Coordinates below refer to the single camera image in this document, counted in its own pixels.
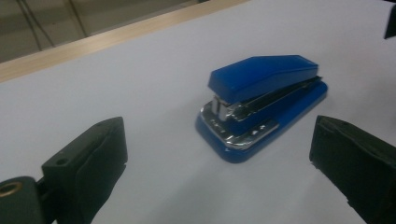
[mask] blue plastic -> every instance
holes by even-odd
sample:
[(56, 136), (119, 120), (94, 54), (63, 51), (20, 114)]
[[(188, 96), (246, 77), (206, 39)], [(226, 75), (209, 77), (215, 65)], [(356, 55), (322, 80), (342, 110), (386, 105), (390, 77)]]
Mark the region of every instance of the blue plastic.
[(315, 77), (318, 65), (299, 55), (245, 59), (212, 72), (209, 88), (234, 104)]
[[(253, 57), (214, 71), (209, 80), (209, 87), (222, 100), (234, 104), (306, 81), (316, 77), (317, 71), (317, 64), (298, 55)], [(196, 129), (224, 160), (232, 163), (243, 162), (259, 152), (320, 102), (325, 97), (327, 89), (327, 85), (318, 78), (309, 86), (288, 94), (244, 121), (233, 119), (223, 121), (223, 125), (235, 135), (248, 132), (266, 119), (274, 119), (278, 122), (279, 125), (274, 131), (248, 149), (226, 147), (209, 130), (201, 116), (196, 120)]]

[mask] white table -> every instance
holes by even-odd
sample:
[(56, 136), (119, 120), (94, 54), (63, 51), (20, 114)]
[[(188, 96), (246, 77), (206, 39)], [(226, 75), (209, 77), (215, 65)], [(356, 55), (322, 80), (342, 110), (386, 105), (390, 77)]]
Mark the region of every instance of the white table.
[[(93, 223), (364, 223), (308, 159), (317, 115), (396, 146), (389, 2), (251, 0), (0, 84), (0, 180), (40, 165), (94, 123), (123, 116), (127, 169)], [(327, 98), (247, 162), (195, 131), (210, 72), (255, 55), (319, 64)]]

